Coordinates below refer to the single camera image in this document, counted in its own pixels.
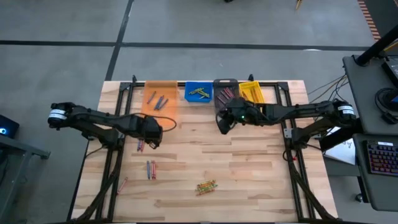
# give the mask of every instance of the wooden tabletop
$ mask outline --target wooden tabletop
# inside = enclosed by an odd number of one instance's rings
[[[292,103],[308,103],[304,82],[288,83]],[[119,84],[104,83],[98,110],[114,113]],[[119,184],[125,177],[128,181],[116,198],[114,222],[297,221],[288,166],[282,158],[285,146],[281,126],[237,124],[222,135],[215,123],[213,102],[188,103],[184,88],[178,91],[178,126],[164,133],[159,148],[146,146],[140,153],[136,151],[137,139],[126,139]],[[131,113],[141,111],[143,92],[143,87],[135,87]],[[276,103],[273,88],[263,87],[262,92],[266,103]],[[313,119],[296,121],[299,127],[305,127]],[[88,152],[99,147],[99,142],[93,141]],[[337,217],[321,152],[309,147],[303,150],[303,156],[311,190]],[[103,149],[86,159],[72,218],[81,215],[98,193],[105,158]],[[157,163],[157,180],[147,179],[146,162],[151,160]],[[218,184],[216,191],[196,196],[196,185],[211,179]],[[308,217],[302,192],[300,198]]]

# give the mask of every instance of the rgb keyboard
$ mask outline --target rgb keyboard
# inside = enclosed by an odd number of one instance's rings
[[[398,147],[392,143],[368,141],[369,171],[398,176]]]

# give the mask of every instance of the blue container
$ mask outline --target blue container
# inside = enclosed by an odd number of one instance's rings
[[[189,94],[191,91],[196,90],[197,88],[204,88],[202,91],[209,94],[210,97],[202,97],[201,94]],[[185,99],[188,102],[199,102],[199,103],[209,103],[213,97],[213,83],[211,82],[186,82],[185,83]]]

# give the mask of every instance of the yellow bin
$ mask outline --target yellow bin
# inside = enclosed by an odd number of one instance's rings
[[[265,103],[258,81],[240,83],[239,94],[251,102]]]

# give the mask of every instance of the gray floor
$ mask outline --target gray floor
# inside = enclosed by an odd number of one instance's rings
[[[127,0],[0,0],[0,40],[115,41]],[[125,42],[367,46],[373,43],[356,0],[135,0]],[[86,140],[78,131],[49,129],[53,102],[98,104],[112,47],[0,45],[0,114],[21,124],[18,139],[51,151],[34,159],[12,220],[61,222],[67,217]],[[344,74],[345,51],[127,48],[112,80],[305,80],[308,91]],[[352,102],[349,85],[340,91]],[[309,96],[314,99],[319,92]],[[394,223],[351,198],[355,178],[330,177],[340,218]]]

